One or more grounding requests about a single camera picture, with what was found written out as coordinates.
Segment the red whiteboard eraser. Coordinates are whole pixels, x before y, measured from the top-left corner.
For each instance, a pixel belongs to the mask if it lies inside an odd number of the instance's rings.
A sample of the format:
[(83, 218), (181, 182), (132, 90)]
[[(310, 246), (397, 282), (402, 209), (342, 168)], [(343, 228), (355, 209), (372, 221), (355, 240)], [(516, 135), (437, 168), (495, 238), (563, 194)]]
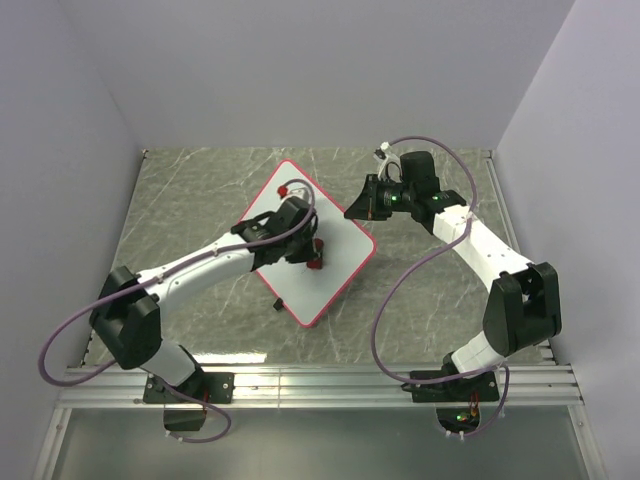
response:
[(323, 268), (324, 241), (320, 238), (313, 239), (313, 256), (306, 262), (306, 266), (311, 270), (321, 270)]

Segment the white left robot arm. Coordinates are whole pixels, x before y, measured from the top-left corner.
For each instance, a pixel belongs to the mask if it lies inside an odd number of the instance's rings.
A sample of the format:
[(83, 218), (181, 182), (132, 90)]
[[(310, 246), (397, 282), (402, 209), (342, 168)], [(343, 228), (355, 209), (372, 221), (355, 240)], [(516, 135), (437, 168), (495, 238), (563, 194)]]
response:
[(166, 340), (162, 322), (192, 296), (227, 279), (285, 260), (319, 258), (318, 218), (310, 200), (288, 195), (275, 211), (234, 225), (212, 244), (164, 266), (138, 273), (122, 266), (107, 277), (89, 322), (116, 363), (162, 379), (180, 402), (205, 401), (205, 374), (185, 347)]

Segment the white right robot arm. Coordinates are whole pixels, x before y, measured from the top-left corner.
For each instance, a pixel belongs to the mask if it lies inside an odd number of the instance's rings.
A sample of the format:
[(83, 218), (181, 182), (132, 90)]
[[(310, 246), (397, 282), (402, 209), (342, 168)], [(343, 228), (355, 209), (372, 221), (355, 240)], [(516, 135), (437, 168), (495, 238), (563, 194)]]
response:
[(503, 242), (477, 217), (473, 202), (442, 189), (429, 152), (397, 156), (381, 146), (375, 156), (379, 168), (367, 175), (345, 218), (384, 221), (395, 212), (409, 214), (443, 242), (441, 253), (455, 251), (488, 292), (481, 331), (447, 354), (440, 369), (411, 372), (402, 388), (435, 402), (473, 399), (510, 356), (561, 332), (558, 274)]

